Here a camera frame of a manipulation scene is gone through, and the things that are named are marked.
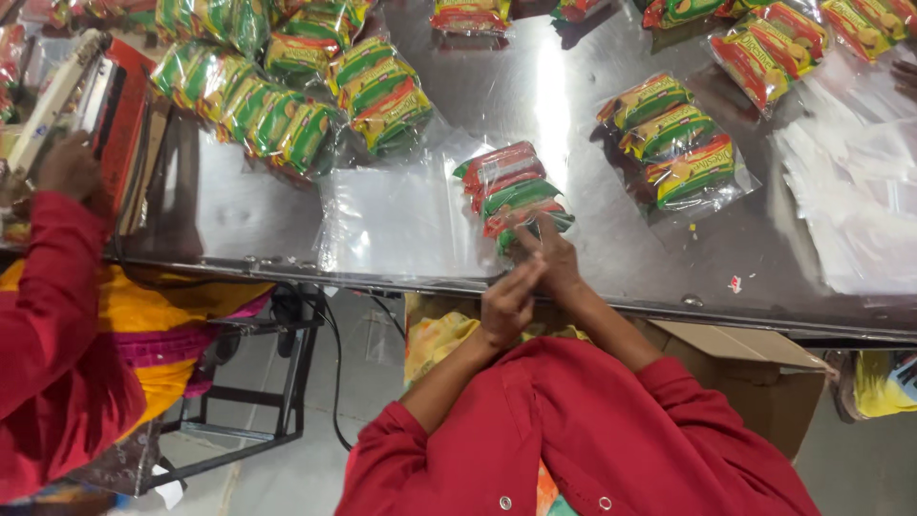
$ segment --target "cardboard box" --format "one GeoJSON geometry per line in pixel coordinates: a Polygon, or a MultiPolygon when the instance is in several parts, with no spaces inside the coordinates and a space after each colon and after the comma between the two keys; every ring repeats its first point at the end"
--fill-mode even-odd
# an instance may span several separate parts
{"type": "Polygon", "coordinates": [[[719,390],[747,429],[790,460],[802,439],[830,367],[774,331],[634,320],[667,356],[678,357],[705,388],[719,390]]]}

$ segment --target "red sleeve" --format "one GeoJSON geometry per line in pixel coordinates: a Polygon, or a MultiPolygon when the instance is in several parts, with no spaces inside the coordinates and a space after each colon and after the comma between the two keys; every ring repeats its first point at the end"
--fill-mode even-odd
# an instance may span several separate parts
{"type": "Polygon", "coordinates": [[[408,478],[425,467],[424,428],[401,403],[389,403],[359,433],[336,516],[390,514],[408,478]]]}
{"type": "Polygon", "coordinates": [[[33,198],[16,307],[0,312],[0,420],[71,369],[95,337],[102,225],[69,197],[33,198]]]}
{"type": "Polygon", "coordinates": [[[637,378],[679,426],[704,462],[750,514],[820,514],[790,461],[743,426],[726,397],[707,390],[681,363],[666,357],[637,378]]]}

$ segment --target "red kurta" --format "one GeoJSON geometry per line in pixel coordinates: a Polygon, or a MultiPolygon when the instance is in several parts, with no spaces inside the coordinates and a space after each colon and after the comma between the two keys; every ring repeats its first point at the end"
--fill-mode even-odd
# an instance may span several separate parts
{"type": "Polygon", "coordinates": [[[536,516],[539,456],[581,516],[819,514],[787,459],[675,358],[634,375],[541,337],[478,373],[431,437],[389,404],[359,434],[337,515],[536,516]]]}
{"type": "Polygon", "coordinates": [[[19,295],[0,301],[0,502],[85,465],[143,413],[143,389],[117,348],[94,343],[104,242],[80,204],[51,192],[33,199],[19,295]]]}

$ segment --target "metal table surface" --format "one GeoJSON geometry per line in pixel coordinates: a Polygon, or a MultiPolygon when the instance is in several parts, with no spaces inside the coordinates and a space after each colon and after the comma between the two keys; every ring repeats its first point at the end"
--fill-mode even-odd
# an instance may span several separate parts
{"type": "MultiPolygon", "coordinates": [[[[703,36],[652,52],[652,33],[641,29],[639,11],[626,0],[561,31],[548,16],[518,19],[499,50],[456,48],[453,41],[467,41],[435,33],[427,4],[387,0],[377,8],[449,124],[476,138],[535,144],[579,222],[580,272],[609,304],[676,320],[917,340],[910,304],[840,296],[820,283],[811,239],[793,216],[792,196],[767,141],[782,119],[801,112],[793,93],[781,99],[774,120],[758,120],[702,48],[703,36]],[[602,99],[659,71],[687,78],[763,183],[699,221],[696,239],[666,243],[624,192],[601,144],[588,139],[602,99]],[[733,275],[742,278],[738,294],[728,287],[733,275]]],[[[129,243],[131,260],[394,290],[486,288],[484,282],[391,284],[373,275],[324,274],[315,268],[322,218],[315,190],[248,172],[240,148],[214,151],[192,120],[172,123],[168,138],[171,173],[152,187],[149,225],[129,243]]]]}

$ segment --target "floor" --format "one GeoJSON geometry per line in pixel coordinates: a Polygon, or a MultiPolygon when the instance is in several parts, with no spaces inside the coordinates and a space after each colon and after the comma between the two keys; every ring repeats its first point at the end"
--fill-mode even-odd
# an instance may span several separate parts
{"type": "MultiPolygon", "coordinates": [[[[402,320],[401,302],[387,301],[402,320]]],[[[399,336],[367,297],[341,290],[331,298],[341,327],[343,351],[338,423],[351,443],[368,421],[402,393],[403,346],[399,336]]],[[[287,360],[275,353],[272,338],[243,340],[237,356],[223,366],[218,385],[282,391],[287,360]]],[[[121,514],[160,516],[327,515],[341,494],[347,453],[335,437],[331,413],[337,348],[323,328],[305,395],[305,432],[298,441],[239,463],[192,477],[183,499],[166,511],[150,493],[121,514]]],[[[212,401],[215,424],[272,432],[276,409],[252,409],[212,401]]],[[[854,425],[843,424],[827,393],[797,458],[796,468],[822,513],[830,516],[913,514],[917,508],[917,414],[901,414],[854,425]]],[[[242,445],[239,439],[177,433],[161,447],[177,466],[242,445]]]]}

